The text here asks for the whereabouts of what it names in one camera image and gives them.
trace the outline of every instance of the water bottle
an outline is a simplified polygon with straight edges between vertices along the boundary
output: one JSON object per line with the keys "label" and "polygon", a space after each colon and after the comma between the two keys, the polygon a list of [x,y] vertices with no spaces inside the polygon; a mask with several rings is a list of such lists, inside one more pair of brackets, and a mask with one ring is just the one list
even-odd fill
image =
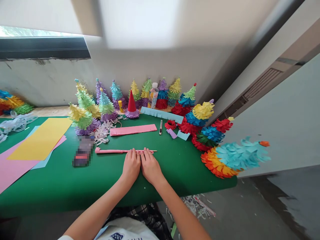
{"label": "water bottle", "polygon": [[153,83],[149,92],[148,108],[155,108],[158,99],[158,83]]}

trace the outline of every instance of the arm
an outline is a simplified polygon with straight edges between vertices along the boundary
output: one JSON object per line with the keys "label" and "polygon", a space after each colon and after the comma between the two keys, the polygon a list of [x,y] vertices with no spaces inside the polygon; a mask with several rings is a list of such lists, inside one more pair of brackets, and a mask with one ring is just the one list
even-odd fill
{"label": "arm", "polygon": [[130,150],[123,164],[119,180],[94,204],[85,210],[67,229],[64,235],[74,240],[94,239],[112,209],[130,190],[140,172],[140,155]]}
{"label": "arm", "polygon": [[170,209],[182,238],[184,240],[211,239],[198,219],[192,214],[167,182],[161,172],[158,161],[154,158],[149,149],[144,149],[144,152],[145,154],[141,154],[142,173],[156,188],[163,201]]}

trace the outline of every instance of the green table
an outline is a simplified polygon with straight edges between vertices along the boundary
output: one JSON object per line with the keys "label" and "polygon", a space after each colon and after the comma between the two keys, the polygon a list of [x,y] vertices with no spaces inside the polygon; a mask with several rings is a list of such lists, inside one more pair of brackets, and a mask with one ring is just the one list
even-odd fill
{"label": "green table", "polygon": [[[12,133],[0,144],[0,153],[25,139],[34,126],[47,117],[40,117],[30,127]],[[156,124],[158,131],[108,137],[109,143],[101,149],[158,150],[154,154],[161,170],[179,196],[217,191],[236,186],[237,178],[220,179],[201,162],[201,152],[190,139],[172,139],[165,131],[159,135],[160,118],[141,114],[138,119],[122,120],[123,127]],[[62,212],[88,208],[118,180],[122,173],[124,154],[92,153],[86,167],[73,167],[72,160],[78,147],[74,128],[65,133],[67,140],[53,151],[46,167],[28,171],[0,194],[0,217],[15,217],[35,213]],[[141,205],[161,201],[161,197],[142,176],[119,202],[118,206]]]}

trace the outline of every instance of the window frame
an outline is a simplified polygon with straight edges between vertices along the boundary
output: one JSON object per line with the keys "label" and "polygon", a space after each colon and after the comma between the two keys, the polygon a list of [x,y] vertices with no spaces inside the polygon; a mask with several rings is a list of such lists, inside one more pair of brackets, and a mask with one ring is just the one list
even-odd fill
{"label": "window frame", "polygon": [[90,58],[90,53],[83,36],[0,38],[0,60],[39,58]]}

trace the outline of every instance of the light blue paper strip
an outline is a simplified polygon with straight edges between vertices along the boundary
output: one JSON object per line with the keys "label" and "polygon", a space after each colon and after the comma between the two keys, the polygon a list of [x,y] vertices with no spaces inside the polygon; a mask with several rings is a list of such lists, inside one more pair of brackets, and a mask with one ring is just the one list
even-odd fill
{"label": "light blue paper strip", "polygon": [[154,116],[154,117],[164,118],[164,119],[168,119],[168,120],[174,120],[176,123],[180,123],[180,124],[182,123],[182,120],[183,120],[182,116],[179,116],[179,115],[176,115],[173,113],[160,111],[157,109],[147,108],[147,107],[141,107],[140,112],[143,114]]}
{"label": "light blue paper strip", "polygon": [[[38,127],[40,126],[35,126],[32,131],[28,134],[28,136],[26,137],[26,139],[28,137],[30,137],[37,129]],[[30,170],[32,169],[37,169],[37,168],[43,168],[47,165],[48,161],[49,161],[49,158],[51,157],[51,154],[52,154],[52,151],[49,153],[49,155],[47,156],[47,158],[44,160],[44,161],[40,161],[39,163],[37,163],[37,165],[35,165],[33,168],[31,168]]]}
{"label": "light blue paper strip", "polygon": [[186,140],[188,139],[188,137],[190,136],[190,133],[183,133],[183,132],[181,132],[181,131],[179,130],[177,136],[178,136],[179,138],[182,138],[183,140],[186,141]]}

